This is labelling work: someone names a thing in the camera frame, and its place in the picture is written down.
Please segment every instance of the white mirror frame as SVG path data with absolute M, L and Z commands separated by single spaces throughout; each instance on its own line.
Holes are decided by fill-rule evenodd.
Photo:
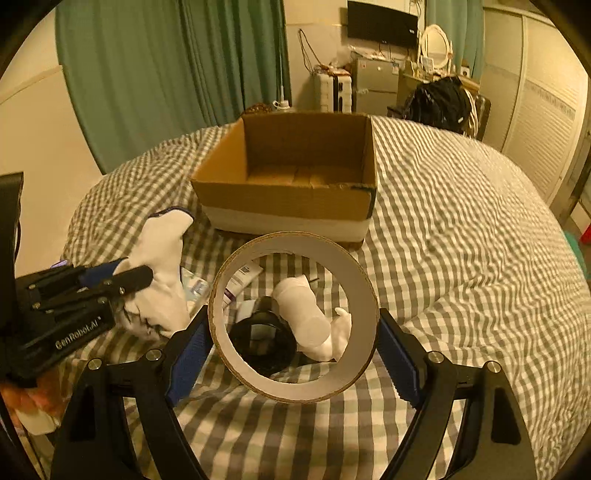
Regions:
M 433 64 L 433 67 L 436 70 L 441 70 L 447 67 L 448 62 L 450 61 L 450 57 L 452 55 L 452 48 L 450 46 L 449 40 L 447 38 L 447 35 L 445 35 L 445 32 L 443 31 L 443 29 L 437 25 L 437 24 L 433 24 L 433 25 L 429 25 L 427 28 L 425 28 L 425 30 L 423 31 L 423 34 L 421 35 L 421 41 L 420 41 L 420 47 L 421 47 L 421 51 L 419 52 L 420 55 L 424 55 L 426 57 L 428 57 L 428 52 L 427 52 L 427 37 L 429 34 L 437 34 L 443 37 L 443 41 L 445 43 L 445 48 L 446 48 L 446 57 L 445 60 L 443 60 L 441 63 L 437 63 L 437 64 Z

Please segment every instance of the television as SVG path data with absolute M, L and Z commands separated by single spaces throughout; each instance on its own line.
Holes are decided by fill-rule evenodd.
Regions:
M 417 48 L 418 17 L 393 8 L 347 2 L 347 36 Z

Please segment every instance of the white closet door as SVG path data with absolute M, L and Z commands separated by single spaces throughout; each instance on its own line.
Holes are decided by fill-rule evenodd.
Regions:
M 520 15 L 485 10 L 485 67 L 480 93 L 491 101 L 483 142 L 503 150 L 517 99 L 523 31 Z
M 550 203 L 579 139 L 587 74 L 558 30 L 528 17 L 523 23 L 524 77 L 502 151 Z

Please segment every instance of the blue gripper pad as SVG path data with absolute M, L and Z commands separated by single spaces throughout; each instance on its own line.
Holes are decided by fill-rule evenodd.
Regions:
M 378 352 L 400 398 L 416 408 L 421 401 L 418 372 L 382 317 L 379 319 Z
M 172 368 L 166 397 L 173 406 L 191 393 L 212 348 L 213 340 L 206 319 L 197 327 Z

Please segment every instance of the red object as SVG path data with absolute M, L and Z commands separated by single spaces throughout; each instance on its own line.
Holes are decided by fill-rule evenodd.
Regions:
M 582 244 L 591 244 L 591 226 L 587 228 L 587 231 L 581 237 Z

